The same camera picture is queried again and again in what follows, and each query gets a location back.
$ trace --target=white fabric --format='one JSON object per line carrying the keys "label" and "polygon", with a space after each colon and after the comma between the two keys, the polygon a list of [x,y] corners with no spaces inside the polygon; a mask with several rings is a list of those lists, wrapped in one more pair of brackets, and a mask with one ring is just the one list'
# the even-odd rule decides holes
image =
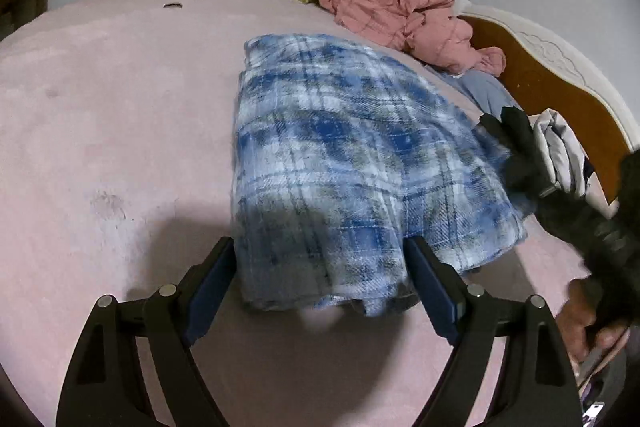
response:
{"label": "white fabric", "polygon": [[543,111],[533,123],[533,136],[551,182],[564,192],[584,196],[584,150],[562,115],[553,109]]}

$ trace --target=human hand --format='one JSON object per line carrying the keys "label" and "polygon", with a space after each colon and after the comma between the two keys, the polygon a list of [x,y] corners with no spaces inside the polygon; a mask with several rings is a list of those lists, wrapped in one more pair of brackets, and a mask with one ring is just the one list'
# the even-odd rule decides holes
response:
{"label": "human hand", "polygon": [[[583,362],[589,354],[590,346],[587,345],[585,328],[595,323],[596,312],[583,290],[581,279],[574,279],[569,283],[568,293],[569,298],[556,317],[556,323],[569,357],[575,365]],[[596,334],[595,346],[603,351],[611,349],[601,366],[616,356],[625,346],[628,337],[628,324],[623,321],[612,323]]]}

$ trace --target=light blue cloth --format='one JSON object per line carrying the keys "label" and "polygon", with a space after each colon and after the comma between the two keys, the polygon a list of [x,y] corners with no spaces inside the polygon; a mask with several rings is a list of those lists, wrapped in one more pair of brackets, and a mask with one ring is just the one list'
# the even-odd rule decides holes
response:
{"label": "light blue cloth", "polygon": [[459,272],[526,235],[497,169],[508,152],[424,78],[326,35],[245,44],[236,120],[234,240],[261,309],[411,293],[402,239]]}
{"label": "light blue cloth", "polygon": [[522,109],[506,87],[492,74],[476,70],[469,70],[460,76],[436,71],[434,73],[439,74],[444,82],[474,102],[482,112],[492,114],[498,120],[503,107]]}

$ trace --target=pink bedspread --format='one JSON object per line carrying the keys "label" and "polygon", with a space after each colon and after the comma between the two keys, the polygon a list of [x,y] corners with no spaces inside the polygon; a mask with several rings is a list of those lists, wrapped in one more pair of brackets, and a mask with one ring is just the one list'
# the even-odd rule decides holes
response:
{"label": "pink bedspread", "polygon": [[[0,43],[0,363],[45,427],[95,300],[177,282],[229,234],[242,45],[289,32],[365,40],[293,0],[83,0]],[[469,99],[388,54],[478,121]],[[540,293],[557,312],[584,268],[533,217],[526,226],[474,281],[499,297]],[[496,346],[468,425],[490,403]],[[140,350],[156,416],[173,425],[145,339]],[[250,312],[234,285],[192,352],[232,427],[402,427],[450,347],[420,306],[379,319]]]}
{"label": "pink bedspread", "polygon": [[474,49],[472,27],[453,16],[454,0],[319,0],[335,21],[376,44],[459,74],[476,69],[499,76],[500,48]]}

